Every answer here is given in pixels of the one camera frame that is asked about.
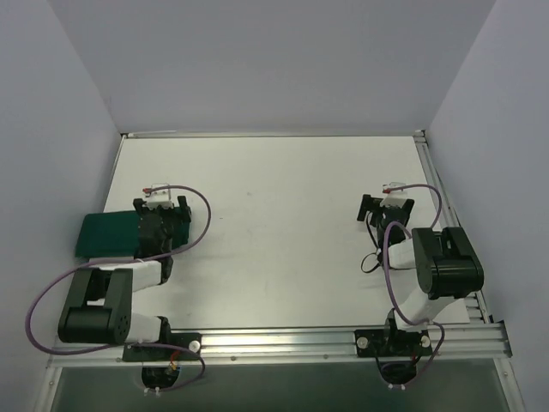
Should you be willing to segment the green surgical cloth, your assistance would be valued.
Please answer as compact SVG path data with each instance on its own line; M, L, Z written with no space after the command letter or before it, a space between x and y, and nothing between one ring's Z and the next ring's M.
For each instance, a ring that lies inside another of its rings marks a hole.
M150 258L168 253L137 252L138 215L133 211L118 211L86 215L75 246L77 258ZM185 223L185 244L189 240L190 223Z

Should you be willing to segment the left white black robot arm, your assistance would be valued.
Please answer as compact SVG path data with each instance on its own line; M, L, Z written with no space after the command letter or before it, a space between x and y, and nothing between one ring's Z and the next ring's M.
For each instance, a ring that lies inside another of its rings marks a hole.
M166 283L172 273L173 240L191 223L185 196L178 206L171 200L134 201L138 215L137 248L129 264L96 264L77 270L58 322L65 343L142 343L154 360L163 360L173 348L169 324L160 316L132 309L133 293Z

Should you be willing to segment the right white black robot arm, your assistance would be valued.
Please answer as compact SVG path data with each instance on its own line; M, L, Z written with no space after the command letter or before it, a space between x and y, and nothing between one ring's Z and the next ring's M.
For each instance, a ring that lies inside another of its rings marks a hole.
M377 263L368 270L412 271L417 286L389 315L395 324L381 333L381 344L400 354L440 312L484 285L484 270L462 227L409 229L415 201L404 194L361 198L357 221L365 224Z

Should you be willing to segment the back aluminium rail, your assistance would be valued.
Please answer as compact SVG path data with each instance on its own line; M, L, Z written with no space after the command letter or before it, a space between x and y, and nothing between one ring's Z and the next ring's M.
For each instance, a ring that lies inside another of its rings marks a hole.
M302 131L181 131L181 130L158 130L158 131L135 131L122 134L126 139L158 139L158 138L248 138L248 137L398 137L410 136L412 138L426 139L425 130L404 131L404 132L379 132L363 130L302 130Z

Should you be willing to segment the aluminium rail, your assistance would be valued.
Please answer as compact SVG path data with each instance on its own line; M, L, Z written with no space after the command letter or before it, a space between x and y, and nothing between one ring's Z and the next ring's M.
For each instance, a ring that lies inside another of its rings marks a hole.
M425 130L404 131L404 132L379 132L363 130L302 130L302 131L181 131L181 130L158 130L158 131L135 131L122 134L126 139L158 139L158 138L248 138L248 137L398 137L410 136L412 138L426 139Z
M429 185L433 185L438 189L442 197L443 211L441 212L439 222L442 227L456 227L460 226L458 216L455 212L452 202L449 200L446 190L443 187L443 182L439 177L437 169L433 163L430 150L424 135L413 137L416 149L418 151L419 159L425 174L426 181ZM482 322L484 324L492 324L493 318L490 314L486 300L482 291L476 291L471 293L466 298L466 307L472 309L472 314L469 317L473 323Z
M202 330L199 354L209 366L367 362L355 326L293 329ZM450 324L428 329L437 361L509 359L503 324Z

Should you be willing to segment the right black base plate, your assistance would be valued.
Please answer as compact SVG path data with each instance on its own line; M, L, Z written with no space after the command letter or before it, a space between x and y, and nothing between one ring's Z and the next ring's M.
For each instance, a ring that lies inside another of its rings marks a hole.
M432 354L430 337L426 331L358 329L353 334L359 358L412 358Z

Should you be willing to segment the right aluminium rail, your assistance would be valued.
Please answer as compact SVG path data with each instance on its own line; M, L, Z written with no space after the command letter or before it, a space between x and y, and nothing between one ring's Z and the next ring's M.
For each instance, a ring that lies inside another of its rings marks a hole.
M433 163L430 150L424 135L413 137L416 149L418 151L419 159L425 174L426 181L429 185L433 185L438 189L442 197L443 211L441 212L439 222L442 227L456 227L460 226L458 216L455 212L452 202L449 200L446 190L443 187L443 182L439 177L437 169ZM486 300L482 291L476 291L471 293L466 298L466 307L472 309L472 314L469 317L473 323L482 322L484 324L492 324L493 318L490 314Z

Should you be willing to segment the front aluminium rail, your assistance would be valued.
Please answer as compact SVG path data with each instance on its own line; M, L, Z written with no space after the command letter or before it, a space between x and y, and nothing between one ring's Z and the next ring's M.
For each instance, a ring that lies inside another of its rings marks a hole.
M367 362L355 326L293 329L202 330L199 354L209 366ZM437 361L509 359L503 324L450 324L428 329Z

